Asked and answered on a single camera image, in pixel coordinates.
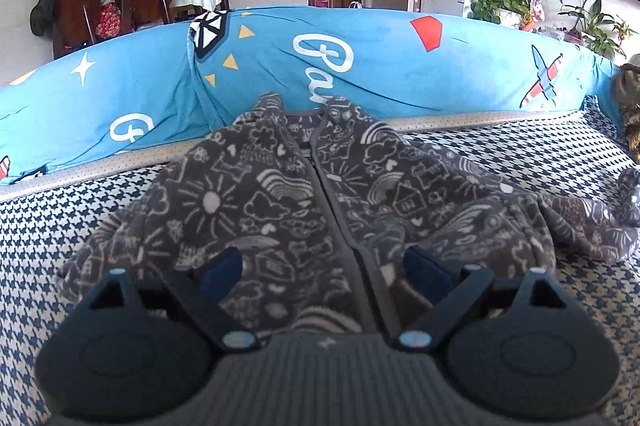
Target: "red shape print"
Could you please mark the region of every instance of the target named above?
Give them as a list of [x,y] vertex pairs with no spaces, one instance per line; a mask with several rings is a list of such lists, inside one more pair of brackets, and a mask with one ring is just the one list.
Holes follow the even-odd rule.
[[442,39],[442,23],[440,23],[436,18],[433,16],[418,18],[413,20],[411,24],[414,26],[415,31],[418,32],[420,41],[422,41],[427,52],[431,52],[440,46],[440,40]]
[[554,80],[558,75],[558,65],[562,62],[562,56],[557,57],[554,62],[551,63],[549,69],[546,71],[546,76],[549,80]]
[[9,176],[10,165],[11,165],[11,160],[9,160],[9,157],[5,157],[0,161],[0,181]]

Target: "flower pot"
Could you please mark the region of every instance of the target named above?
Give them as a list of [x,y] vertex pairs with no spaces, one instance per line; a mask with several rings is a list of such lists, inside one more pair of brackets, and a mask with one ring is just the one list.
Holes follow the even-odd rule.
[[580,46],[584,46],[584,41],[582,41],[582,34],[580,30],[576,30],[572,28],[564,35],[564,41],[567,43],[579,44]]
[[508,11],[506,9],[497,9],[496,12],[500,16],[500,25],[509,28],[520,28],[522,18],[517,12]]

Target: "white letter print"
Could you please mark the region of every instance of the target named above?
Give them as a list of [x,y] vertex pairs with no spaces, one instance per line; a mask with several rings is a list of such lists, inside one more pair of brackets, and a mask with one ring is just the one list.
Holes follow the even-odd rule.
[[[305,70],[306,76],[309,79],[309,92],[311,93],[311,101],[318,102],[319,104],[326,104],[326,102],[331,99],[330,95],[318,95],[316,93],[316,88],[333,88],[334,87],[334,78],[326,73],[324,70],[319,70],[318,68],[308,68]],[[314,79],[311,77],[311,74],[317,73],[318,75],[322,75],[324,80]]]
[[[335,43],[344,50],[344,62],[342,64],[335,64],[328,59],[330,57],[340,57],[340,54],[335,50],[327,49],[325,44],[320,45],[320,50],[310,50],[308,48],[302,48],[300,43],[302,41],[326,41],[327,43]],[[353,66],[353,49],[344,41],[334,38],[332,36],[325,36],[323,34],[301,34],[293,38],[293,49],[303,56],[321,57],[325,64],[334,72],[344,73],[349,72]]]
[[154,128],[154,122],[151,120],[151,117],[148,115],[144,115],[143,113],[130,113],[129,115],[123,115],[122,117],[118,117],[116,120],[111,123],[111,127],[109,128],[109,135],[114,141],[129,141],[135,142],[136,137],[142,137],[145,134],[145,131],[140,128],[133,128],[132,125],[129,124],[129,129],[126,133],[116,133],[116,128],[125,122],[139,120],[146,124],[148,131],[151,131]]

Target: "houndstooth bedspread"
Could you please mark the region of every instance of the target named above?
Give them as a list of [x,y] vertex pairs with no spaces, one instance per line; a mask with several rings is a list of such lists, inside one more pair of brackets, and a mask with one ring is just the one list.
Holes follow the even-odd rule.
[[[489,128],[408,134],[449,147],[526,189],[603,200],[618,208],[616,180],[633,165],[596,110],[581,117],[505,123]],[[69,307],[58,301],[56,269],[105,215],[139,197],[162,166],[0,204],[0,426],[48,417],[33,380],[34,359]],[[640,262],[607,266],[558,252],[556,276],[602,324],[622,361],[607,414],[640,424]]]

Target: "cat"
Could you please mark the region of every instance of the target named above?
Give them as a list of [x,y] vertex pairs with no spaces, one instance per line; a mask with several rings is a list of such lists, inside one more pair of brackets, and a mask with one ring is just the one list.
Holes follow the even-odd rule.
[[611,94],[620,108],[631,156],[640,164],[640,54],[620,66],[611,82]]

